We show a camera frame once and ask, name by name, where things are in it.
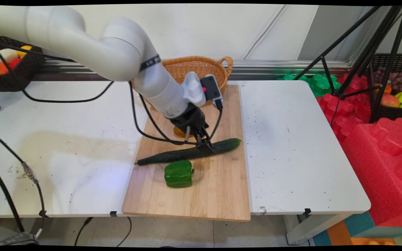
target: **orange box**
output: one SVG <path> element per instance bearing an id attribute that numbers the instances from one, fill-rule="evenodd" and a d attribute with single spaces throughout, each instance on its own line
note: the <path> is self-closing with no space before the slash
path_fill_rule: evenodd
<path id="1" fill-rule="evenodd" d="M 390 238 L 351 238 L 353 245 L 390 245 L 396 246 Z"/>
<path id="2" fill-rule="evenodd" d="M 353 245 L 350 233 L 348 232 L 344 221 L 340 221 L 333 227 L 330 227 L 327 231 L 333 246 Z"/>

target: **green bell pepper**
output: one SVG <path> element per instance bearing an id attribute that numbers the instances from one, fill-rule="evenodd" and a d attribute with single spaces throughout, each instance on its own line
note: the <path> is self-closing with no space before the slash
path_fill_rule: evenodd
<path id="1" fill-rule="evenodd" d="M 195 172 L 195 170 L 192 169 L 190 161 L 180 160 L 165 167 L 164 179 L 167 186 L 171 188 L 185 188 L 193 184 L 193 172 Z"/>

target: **wicker basket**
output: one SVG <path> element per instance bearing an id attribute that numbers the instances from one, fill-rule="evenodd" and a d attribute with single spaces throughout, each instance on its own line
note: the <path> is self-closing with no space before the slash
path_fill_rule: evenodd
<path id="1" fill-rule="evenodd" d="M 228 63 L 227 71 L 222 65 L 224 60 Z M 226 85 L 228 84 L 228 77 L 232 72 L 233 60 L 231 57 L 223 57 L 219 61 L 215 61 L 207 57 L 190 56 L 163 60 L 162 65 L 179 84 L 182 84 L 185 76 L 190 71 L 194 71 L 199 78 L 204 78 L 207 74 L 212 74 L 217 80 L 221 93 L 224 94 Z M 212 101 L 209 100 L 203 106 L 210 105 L 211 103 Z"/>
<path id="2" fill-rule="evenodd" d="M 378 67 L 386 67 L 389 62 L 390 54 L 375 54 L 372 58 L 372 69 L 368 70 L 368 86 L 373 86 L 373 73 Z M 396 54 L 394 62 L 392 64 L 391 73 L 399 73 L 402 71 L 402 54 Z M 373 109 L 373 103 L 376 100 L 376 92 L 371 92 L 370 94 L 370 104 Z M 374 114 L 374 121 L 382 117 L 386 117 L 391 120 L 395 120 L 402 117 L 402 108 L 389 107 L 384 105 L 379 105 L 377 114 Z"/>
<path id="3" fill-rule="evenodd" d="M 17 47 L 28 45 L 11 38 L 1 36 L 0 42 Z M 42 53 L 41 48 L 36 46 L 33 46 L 30 50 Z M 44 57 L 27 53 L 13 69 L 13 73 L 18 81 L 15 81 L 10 73 L 0 75 L 0 92 L 18 92 L 24 90 L 35 76 L 38 68 L 43 65 L 44 61 Z"/>

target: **white robotic arm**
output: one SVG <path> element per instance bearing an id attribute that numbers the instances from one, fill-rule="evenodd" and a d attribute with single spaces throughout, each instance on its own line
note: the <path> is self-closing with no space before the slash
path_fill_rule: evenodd
<path id="1" fill-rule="evenodd" d="M 168 119 L 180 116 L 191 101 L 160 59 L 140 71 L 158 54 L 145 31 L 126 17 L 112 19 L 97 40 L 67 6 L 0 5 L 0 35 L 58 52 L 112 81 L 134 78 L 136 90 Z"/>

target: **red foam packaging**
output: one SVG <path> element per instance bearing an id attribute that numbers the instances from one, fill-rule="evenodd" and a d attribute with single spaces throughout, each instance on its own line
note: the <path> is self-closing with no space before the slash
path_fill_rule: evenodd
<path id="1" fill-rule="evenodd" d="M 376 226 L 402 227 L 402 118 L 359 124 L 341 144 Z"/>
<path id="2" fill-rule="evenodd" d="M 339 78 L 338 82 L 343 83 L 347 76 L 348 74 L 346 74 L 343 78 Z M 366 88 L 367 77 L 355 76 L 345 93 L 349 94 Z M 322 98 L 316 98 L 316 100 L 324 112 L 328 123 L 331 123 L 333 114 L 336 110 L 338 97 L 335 97 L 331 94 L 326 94 Z M 342 143 L 358 124 L 368 123 L 371 113 L 370 97 L 368 93 L 350 96 L 344 100 L 341 100 L 333 121 L 333 132 L 335 133 L 338 141 Z"/>

